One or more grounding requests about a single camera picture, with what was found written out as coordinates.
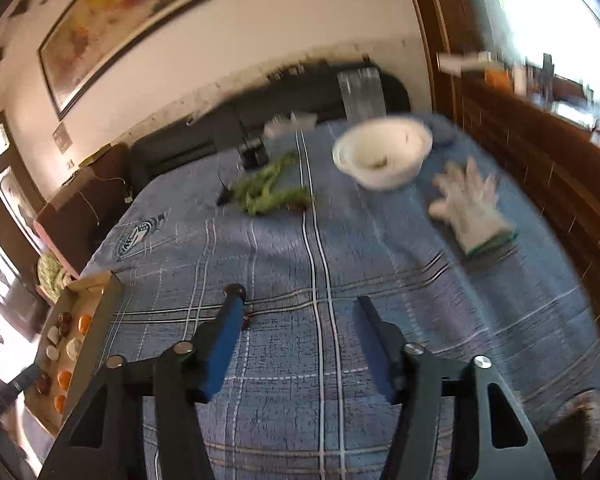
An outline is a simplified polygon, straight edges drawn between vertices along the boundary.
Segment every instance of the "beige wall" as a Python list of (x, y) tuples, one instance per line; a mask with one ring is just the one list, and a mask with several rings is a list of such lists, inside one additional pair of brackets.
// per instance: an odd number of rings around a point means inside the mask
[(16, 143), (40, 191), (49, 196), (101, 145), (192, 89), (275, 57), (347, 40), (413, 38), (404, 63), (414, 76), (414, 108), (430, 108), (420, 31), (411, 0), (209, 0), (170, 21), (116, 62), (64, 122), (74, 145), (60, 155), (58, 118), (46, 93), (36, 49), (71, 0), (50, 0), (17, 31), (4, 99)]

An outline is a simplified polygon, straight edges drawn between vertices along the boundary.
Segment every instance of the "framed painting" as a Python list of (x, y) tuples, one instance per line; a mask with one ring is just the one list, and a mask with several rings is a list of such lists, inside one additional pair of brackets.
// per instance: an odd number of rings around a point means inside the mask
[(162, 23), (204, 0), (74, 0), (38, 57), (62, 119), (113, 62)]

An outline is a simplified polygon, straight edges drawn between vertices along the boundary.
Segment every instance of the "white glove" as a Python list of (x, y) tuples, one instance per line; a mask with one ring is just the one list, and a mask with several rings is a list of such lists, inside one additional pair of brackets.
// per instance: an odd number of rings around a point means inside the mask
[(465, 254), (474, 253), (495, 237), (515, 236), (515, 226), (496, 209), (495, 177), (483, 181), (473, 157), (467, 161), (466, 174), (449, 161), (445, 173), (433, 177), (433, 184), (445, 197), (429, 205), (429, 215), (451, 225)]

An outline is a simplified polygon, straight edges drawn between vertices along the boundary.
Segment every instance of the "orange fruit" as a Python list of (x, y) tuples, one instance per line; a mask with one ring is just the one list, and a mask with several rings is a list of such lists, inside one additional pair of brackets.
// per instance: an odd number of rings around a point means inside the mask
[(78, 320), (78, 332), (80, 332), (82, 335), (87, 335), (90, 325), (91, 316), (89, 316), (89, 314), (82, 314)]
[(65, 400), (66, 400), (66, 397), (64, 395), (56, 395), (54, 397), (54, 408), (56, 409), (56, 412), (58, 412), (58, 413), (64, 412)]
[(58, 374), (58, 386), (60, 386), (63, 390), (68, 390), (70, 382), (71, 382), (71, 372), (68, 372), (67, 370), (62, 370)]

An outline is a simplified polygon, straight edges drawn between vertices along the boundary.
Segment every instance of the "bowl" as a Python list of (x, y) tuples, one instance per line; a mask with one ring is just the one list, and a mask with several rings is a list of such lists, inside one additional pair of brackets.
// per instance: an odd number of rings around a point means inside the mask
[(333, 161), (366, 189), (397, 189), (420, 173), (431, 145), (431, 132), (420, 121), (373, 119), (357, 124), (336, 141)]

